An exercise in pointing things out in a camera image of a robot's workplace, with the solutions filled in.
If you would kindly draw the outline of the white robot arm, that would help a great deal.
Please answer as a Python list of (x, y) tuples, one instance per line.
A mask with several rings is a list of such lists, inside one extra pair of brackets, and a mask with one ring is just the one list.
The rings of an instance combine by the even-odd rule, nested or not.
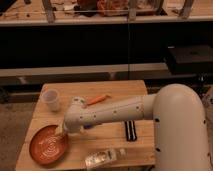
[(198, 94), (183, 84), (95, 107), (75, 97), (59, 130), (77, 133), (85, 125), (143, 119), (154, 121), (155, 171), (213, 170), (205, 108)]

